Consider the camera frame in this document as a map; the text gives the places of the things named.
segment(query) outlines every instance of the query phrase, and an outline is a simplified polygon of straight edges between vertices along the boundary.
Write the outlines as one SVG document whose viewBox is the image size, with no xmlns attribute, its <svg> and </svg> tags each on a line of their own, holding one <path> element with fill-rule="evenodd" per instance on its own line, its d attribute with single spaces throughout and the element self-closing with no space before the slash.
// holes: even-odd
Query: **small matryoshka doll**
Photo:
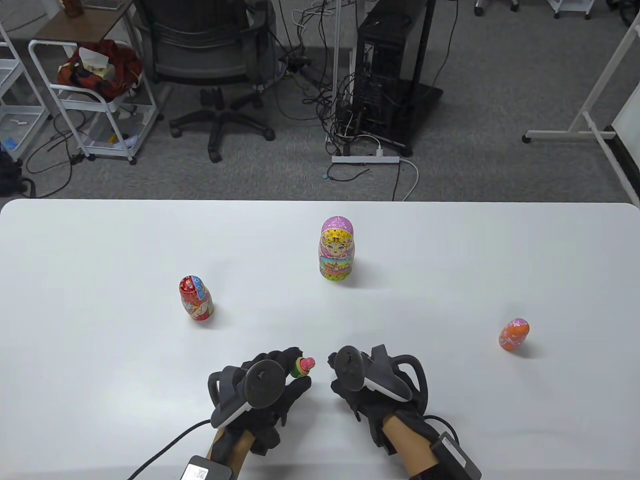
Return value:
<svg viewBox="0 0 640 480">
<path fill-rule="evenodd" d="M 521 318 L 511 320 L 502 330 L 498 342 L 505 350 L 515 350 L 529 333 L 529 324 Z"/>
<path fill-rule="evenodd" d="M 199 277 L 195 275 L 185 276 L 180 281 L 179 290 L 182 306 L 187 310 L 191 318 L 202 322 L 211 317 L 213 313 L 211 294 Z"/>
<path fill-rule="evenodd" d="M 307 358 L 298 357 L 293 370 L 289 373 L 293 378 L 306 377 L 313 367 L 316 366 L 316 361 L 310 356 Z"/>
</svg>

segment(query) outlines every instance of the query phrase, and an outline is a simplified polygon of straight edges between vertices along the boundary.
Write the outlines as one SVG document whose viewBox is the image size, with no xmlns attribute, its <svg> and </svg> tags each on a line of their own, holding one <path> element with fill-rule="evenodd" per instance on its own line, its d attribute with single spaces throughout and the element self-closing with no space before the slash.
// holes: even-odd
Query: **device label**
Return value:
<svg viewBox="0 0 640 480">
<path fill-rule="evenodd" d="M 467 466 L 467 461 L 465 460 L 465 458 L 460 454 L 460 452 L 458 452 L 456 446 L 452 444 L 446 436 L 442 438 L 442 445 L 444 445 L 447 450 L 451 452 L 453 458 L 458 460 L 458 463 L 462 465 L 462 468 L 465 468 Z"/>
<path fill-rule="evenodd" d="M 207 473 L 209 473 L 208 468 L 202 468 L 190 463 L 185 468 L 180 480 L 204 480 L 207 478 Z"/>
</svg>

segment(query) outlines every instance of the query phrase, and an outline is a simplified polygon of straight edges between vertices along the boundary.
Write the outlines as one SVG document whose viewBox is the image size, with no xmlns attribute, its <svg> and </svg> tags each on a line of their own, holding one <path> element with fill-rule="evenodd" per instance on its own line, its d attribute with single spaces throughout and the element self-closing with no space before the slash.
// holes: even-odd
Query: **vr controller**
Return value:
<svg viewBox="0 0 640 480">
<path fill-rule="evenodd" d="M 413 398 L 409 385 L 394 373 L 394 367 L 402 364 L 409 365 L 415 371 L 420 394 L 417 399 Z M 338 350 L 333 369 L 340 383 L 348 390 L 357 392 L 366 387 L 399 402 L 416 400 L 421 415 L 427 408 L 427 379 L 422 365 L 414 356 L 389 356 L 384 345 L 373 347 L 371 355 L 368 355 L 347 345 Z"/>
<path fill-rule="evenodd" d="M 271 406 L 282 395 L 286 378 L 287 374 L 274 360 L 261 360 L 249 369 L 230 365 L 221 372 L 213 372 L 207 382 L 215 407 L 211 425 L 222 428 L 252 408 Z"/>
</svg>

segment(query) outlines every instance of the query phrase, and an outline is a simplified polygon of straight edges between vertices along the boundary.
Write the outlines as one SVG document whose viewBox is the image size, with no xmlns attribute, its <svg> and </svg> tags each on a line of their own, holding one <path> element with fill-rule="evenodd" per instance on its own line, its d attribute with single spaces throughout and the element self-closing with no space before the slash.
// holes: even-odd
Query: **chair base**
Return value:
<svg viewBox="0 0 640 480">
<path fill-rule="evenodd" d="M 209 153 L 209 160 L 213 163 L 222 161 L 220 145 L 222 144 L 222 137 L 224 135 L 223 127 L 225 124 L 243 125 L 257 131 L 266 141 L 275 140 L 276 134 L 268 125 L 249 115 L 237 112 L 237 110 L 248 103 L 251 103 L 254 108 L 261 108 L 262 99 L 260 93 L 254 92 L 237 98 L 229 105 L 230 110 L 225 110 L 224 99 L 219 88 L 213 88 L 210 92 L 204 89 L 200 90 L 200 104 L 203 107 L 213 106 L 216 110 L 222 112 L 216 113 L 213 110 L 202 109 L 170 120 L 169 128 L 171 129 L 171 136 L 173 138 L 181 137 L 182 127 L 185 125 L 212 122 L 207 151 Z"/>
</svg>

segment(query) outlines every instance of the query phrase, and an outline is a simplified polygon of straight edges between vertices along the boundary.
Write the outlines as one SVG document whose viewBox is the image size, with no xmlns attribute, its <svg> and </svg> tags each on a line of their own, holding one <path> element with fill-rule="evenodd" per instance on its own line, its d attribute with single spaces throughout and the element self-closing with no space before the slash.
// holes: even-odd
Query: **office chair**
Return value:
<svg viewBox="0 0 640 480">
<path fill-rule="evenodd" d="M 484 1 L 476 0 L 476 6 L 474 7 L 474 15 L 476 17 L 482 17 L 484 15 L 484 8 L 482 8 Z M 511 11 L 517 12 L 520 7 L 518 0 L 511 0 Z"/>
<path fill-rule="evenodd" d="M 245 125 L 267 141 L 275 139 L 267 125 L 237 111 L 249 103 L 261 108 L 260 92 L 233 100 L 225 110 L 218 87 L 262 84 L 259 47 L 266 52 L 268 28 L 275 31 L 270 2 L 258 2 L 250 17 L 244 0 L 134 0 L 134 4 L 134 25 L 142 38 L 145 71 L 150 72 L 151 80 L 214 86 L 200 90 L 200 104 L 224 110 L 201 109 L 170 120 L 172 137 L 181 136 L 184 125 L 212 122 L 207 150 L 213 163 L 222 160 L 219 149 L 225 124 Z"/>
</svg>

